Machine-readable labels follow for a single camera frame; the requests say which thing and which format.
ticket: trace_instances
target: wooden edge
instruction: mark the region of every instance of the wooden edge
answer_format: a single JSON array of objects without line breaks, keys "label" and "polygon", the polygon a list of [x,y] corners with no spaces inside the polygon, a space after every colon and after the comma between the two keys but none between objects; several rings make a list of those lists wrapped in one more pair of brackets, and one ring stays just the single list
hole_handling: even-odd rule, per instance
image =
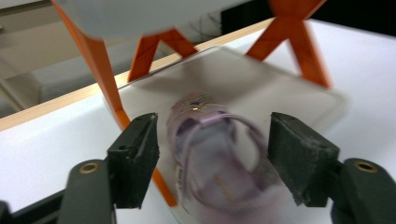
[{"label": "wooden edge", "polygon": [[[220,36],[220,37],[212,39],[212,40],[209,40],[203,44],[196,46],[196,48],[198,48],[198,50],[202,50],[202,49],[210,48],[212,46],[226,44],[226,43],[231,42],[235,39],[241,38],[245,35],[252,34],[254,32],[260,31],[260,30],[268,27],[268,25],[271,23],[272,20],[273,19],[261,21],[259,23],[250,25],[246,28],[243,28],[241,30],[232,32],[227,35]],[[161,58],[160,60],[157,60],[152,63],[150,70],[158,69],[166,64],[174,62],[175,60],[177,60],[179,58],[180,57],[176,54],[172,54],[167,57]],[[121,73],[116,76],[116,83],[117,83],[118,87],[127,84],[128,74],[129,74],[129,71]],[[98,93],[101,93],[99,86],[97,84],[92,84],[88,87],[79,89],[77,91],[70,92],[66,95],[63,95],[61,97],[55,98],[50,101],[47,101],[43,104],[35,105],[28,109],[22,110],[21,112],[18,112],[18,113],[15,113],[15,114],[12,114],[10,116],[0,119],[0,132],[3,130],[9,129],[9,128],[15,127],[17,125],[20,125],[24,122],[31,120],[31,119],[36,119],[36,118],[46,115],[50,112],[53,112],[57,109],[60,109],[67,105],[71,105],[75,102],[78,102],[80,100],[83,100],[85,98],[88,98],[88,97],[93,96]]]}]

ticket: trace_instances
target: dark background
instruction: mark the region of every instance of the dark background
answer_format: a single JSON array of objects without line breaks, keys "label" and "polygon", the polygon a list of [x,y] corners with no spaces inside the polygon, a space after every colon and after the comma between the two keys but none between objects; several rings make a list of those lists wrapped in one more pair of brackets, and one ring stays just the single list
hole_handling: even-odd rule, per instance
[{"label": "dark background", "polygon": [[[328,0],[311,18],[396,36],[396,8],[391,1]],[[252,0],[222,11],[221,31],[225,35],[272,17],[267,0]]]}]

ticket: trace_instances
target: orange support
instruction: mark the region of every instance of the orange support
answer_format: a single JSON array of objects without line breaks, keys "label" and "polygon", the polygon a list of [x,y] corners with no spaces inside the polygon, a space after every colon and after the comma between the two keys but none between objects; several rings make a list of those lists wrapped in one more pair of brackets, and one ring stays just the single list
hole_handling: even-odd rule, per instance
[{"label": "orange support", "polygon": [[194,45],[177,29],[170,29],[156,35],[142,36],[129,72],[128,82],[137,80],[149,73],[149,68],[160,41],[163,41],[183,58],[198,52]]},{"label": "orange support", "polygon": [[[113,112],[121,129],[124,130],[131,122],[126,115],[122,102],[120,100],[119,90],[117,88],[116,80],[111,69],[110,60],[107,56],[106,46],[103,40],[96,40],[84,35],[77,26],[70,21],[64,14],[62,9],[52,0],[64,24],[66,25],[70,35],[76,42],[78,49],[84,57],[87,65],[90,67],[93,76],[96,79],[100,89],[102,90],[111,111]],[[173,196],[171,190],[166,186],[163,176],[159,170],[155,168],[152,179],[157,185],[160,193],[165,198],[169,206],[176,206],[177,201]]]},{"label": "orange support", "polygon": [[247,52],[259,61],[265,60],[283,41],[289,40],[306,80],[330,88],[330,81],[315,51],[304,20],[308,19],[325,0],[269,0],[276,15],[273,22]]}]

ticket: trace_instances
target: orange rack leg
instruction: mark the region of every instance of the orange rack leg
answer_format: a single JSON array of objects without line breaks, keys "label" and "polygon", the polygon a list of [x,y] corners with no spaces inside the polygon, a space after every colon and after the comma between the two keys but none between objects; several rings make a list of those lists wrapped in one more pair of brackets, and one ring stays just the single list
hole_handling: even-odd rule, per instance
[{"label": "orange rack leg", "polygon": [[[76,42],[78,49],[80,50],[82,56],[84,57],[87,65],[90,67],[93,76],[96,79],[99,87],[101,88],[106,101],[110,106],[118,124],[121,129],[124,130],[128,124],[131,122],[126,115],[122,102],[120,100],[120,94],[117,88],[116,81],[114,79],[114,74],[111,69],[111,64],[107,56],[106,46],[103,40],[96,40],[84,35],[77,26],[70,21],[70,19],[64,14],[62,9],[52,1],[52,4],[57,9],[61,18],[64,21],[70,35]],[[163,176],[157,168],[155,168],[152,179],[159,189],[160,193],[165,198],[169,206],[176,206],[177,201],[173,196],[171,190],[165,184]]]},{"label": "orange rack leg", "polygon": [[247,52],[247,56],[265,60],[283,41],[289,40],[302,77],[330,88],[330,81],[315,51],[304,20],[308,19],[325,0],[270,0],[276,18]]},{"label": "orange rack leg", "polygon": [[187,58],[198,52],[194,45],[177,29],[170,29],[156,35],[142,36],[137,46],[131,71],[129,72],[128,82],[137,80],[149,73],[155,51],[160,41],[163,41],[183,58]]}]

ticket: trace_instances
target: white tray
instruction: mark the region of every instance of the white tray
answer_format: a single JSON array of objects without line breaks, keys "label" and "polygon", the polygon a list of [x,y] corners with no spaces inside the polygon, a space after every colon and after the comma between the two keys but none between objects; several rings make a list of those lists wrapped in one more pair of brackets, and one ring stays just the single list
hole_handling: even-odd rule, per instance
[{"label": "white tray", "polygon": [[[229,108],[229,112],[254,121],[266,135],[272,112],[292,115],[317,131],[323,131],[340,117],[347,104],[340,92],[323,89],[226,47],[201,51],[122,87],[121,100],[131,119],[149,112],[159,114],[161,157],[158,167],[174,195],[176,164],[168,149],[165,123],[171,106],[191,92],[213,95]],[[247,166],[254,162],[253,152],[245,151],[240,155],[245,157]],[[297,209],[290,198],[288,209],[294,208]],[[173,212],[181,223],[194,222],[183,209],[176,208]]]}]

